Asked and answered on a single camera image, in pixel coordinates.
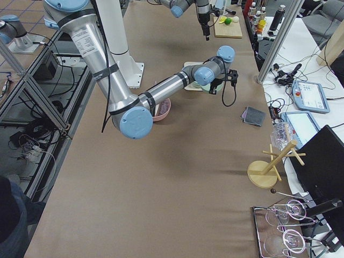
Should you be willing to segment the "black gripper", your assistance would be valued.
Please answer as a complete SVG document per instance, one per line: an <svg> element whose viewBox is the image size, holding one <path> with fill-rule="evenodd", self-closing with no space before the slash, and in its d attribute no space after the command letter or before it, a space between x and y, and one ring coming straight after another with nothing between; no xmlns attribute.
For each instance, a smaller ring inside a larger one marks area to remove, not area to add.
<svg viewBox="0 0 344 258"><path fill-rule="evenodd" d="M209 94L216 94L217 93L217 88L224 88L226 81L228 79L227 75L223 75L220 78L215 78L210 85L209 88Z"/></svg>
<svg viewBox="0 0 344 258"><path fill-rule="evenodd" d="M198 21L201 25L203 34L205 35L206 41L210 40L210 29L208 22L210 21L210 15L208 12L206 13L198 13Z"/></svg>

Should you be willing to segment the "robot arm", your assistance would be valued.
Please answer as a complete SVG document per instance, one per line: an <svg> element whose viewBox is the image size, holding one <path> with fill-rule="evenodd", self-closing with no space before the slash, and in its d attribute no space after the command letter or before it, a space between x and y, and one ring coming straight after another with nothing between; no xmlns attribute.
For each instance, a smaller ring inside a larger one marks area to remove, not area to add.
<svg viewBox="0 0 344 258"><path fill-rule="evenodd" d="M192 82L219 85L227 81L234 61L231 46L221 46L216 56L202 64L186 66L147 91L131 92L108 47L99 6L95 1L44 1L46 26L68 34L107 99L106 114L114 126L131 139L148 135L157 104Z"/></svg>
<svg viewBox="0 0 344 258"><path fill-rule="evenodd" d="M210 21L211 6L208 0L157 0L157 1L147 1L151 5L163 5L167 7L174 17L181 17L186 10L193 4L196 5L196 14L198 22L202 28L203 36L206 41L210 40L210 26L208 25Z"/></svg>

